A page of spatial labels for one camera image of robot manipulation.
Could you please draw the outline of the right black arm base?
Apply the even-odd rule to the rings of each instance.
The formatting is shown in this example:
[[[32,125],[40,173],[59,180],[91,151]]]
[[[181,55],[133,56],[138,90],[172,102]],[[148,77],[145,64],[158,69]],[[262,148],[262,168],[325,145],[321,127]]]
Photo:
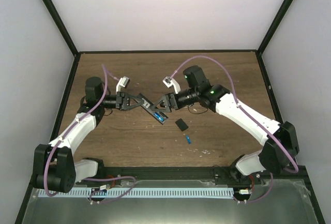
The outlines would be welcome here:
[[[248,182],[248,175],[241,174],[235,167],[241,158],[242,156],[239,156],[230,166],[214,165],[210,168],[209,172],[214,177],[216,185],[241,185]]]

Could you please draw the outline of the black battery cover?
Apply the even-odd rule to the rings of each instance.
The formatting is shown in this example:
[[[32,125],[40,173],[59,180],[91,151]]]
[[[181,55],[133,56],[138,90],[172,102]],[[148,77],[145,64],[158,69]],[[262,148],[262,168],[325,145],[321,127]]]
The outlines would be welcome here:
[[[188,125],[184,122],[182,118],[175,121],[175,124],[180,129],[180,131],[185,131],[188,129]]]

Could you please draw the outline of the blue battery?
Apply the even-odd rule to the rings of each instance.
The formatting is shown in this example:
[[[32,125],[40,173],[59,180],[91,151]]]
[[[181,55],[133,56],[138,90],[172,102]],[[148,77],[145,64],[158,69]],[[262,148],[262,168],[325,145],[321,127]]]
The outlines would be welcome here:
[[[187,140],[188,144],[191,144],[191,139],[188,135],[186,135],[186,140]]]
[[[162,115],[160,115],[159,113],[157,112],[154,112],[153,113],[153,116],[160,122],[160,123],[164,123],[165,119]]]

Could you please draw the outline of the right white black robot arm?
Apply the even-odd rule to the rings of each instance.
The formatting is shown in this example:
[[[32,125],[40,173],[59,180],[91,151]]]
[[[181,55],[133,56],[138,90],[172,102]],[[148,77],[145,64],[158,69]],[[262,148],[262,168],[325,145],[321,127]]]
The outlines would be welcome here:
[[[164,84],[174,87],[175,91],[163,95],[151,105],[151,109],[170,113],[198,102],[202,107],[230,119],[251,134],[262,149],[241,155],[231,164],[229,174],[232,182],[242,184],[249,175],[263,171],[279,175],[284,170],[289,171],[289,164],[294,167],[293,173],[298,172],[294,158],[299,147],[293,124],[272,120],[239,101],[233,90],[220,84],[211,85],[202,68],[197,65],[186,68],[183,75],[188,89],[181,90],[174,79],[164,78]]]

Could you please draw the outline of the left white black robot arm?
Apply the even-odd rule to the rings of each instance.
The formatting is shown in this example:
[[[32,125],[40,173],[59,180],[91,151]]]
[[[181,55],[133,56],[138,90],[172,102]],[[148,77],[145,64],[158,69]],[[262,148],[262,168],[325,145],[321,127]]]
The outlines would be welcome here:
[[[45,190],[48,196],[56,192],[68,193],[78,181],[88,178],[99,185],[106,178],[100,159],[84,158],[75,162],[77,148],[101,122],[107,109],[129,111],[143,104],[143,100],[123,92],[130,82],[128,77],[119,79],[115,94],[99,77],[88,78],[85,95],[70,125],[49,144],[40,144],[34,151],[32,185]]]

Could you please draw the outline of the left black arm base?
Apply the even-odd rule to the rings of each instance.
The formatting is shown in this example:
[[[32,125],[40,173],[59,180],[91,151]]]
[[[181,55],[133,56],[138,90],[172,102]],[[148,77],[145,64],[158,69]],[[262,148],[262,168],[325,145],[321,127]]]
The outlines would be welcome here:
[[[98,171],[98,164],[93,161],[84,162],[82,164],[75,165],[76,179],[75,182],[110,182],[120,181],[116,177],[107,177],[104,169]]]

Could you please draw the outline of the black remote control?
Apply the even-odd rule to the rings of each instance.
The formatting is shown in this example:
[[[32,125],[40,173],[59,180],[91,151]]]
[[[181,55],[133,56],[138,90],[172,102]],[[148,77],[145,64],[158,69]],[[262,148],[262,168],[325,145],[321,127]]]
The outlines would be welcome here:
[[[158,123],[163,125],[166,122],[168,117],[164,113],[157,111],[156,109],[152,109],[153,103],[147,97],[145,97],[142,93],[139,93],[138,98],[143,101],[141,107]]]

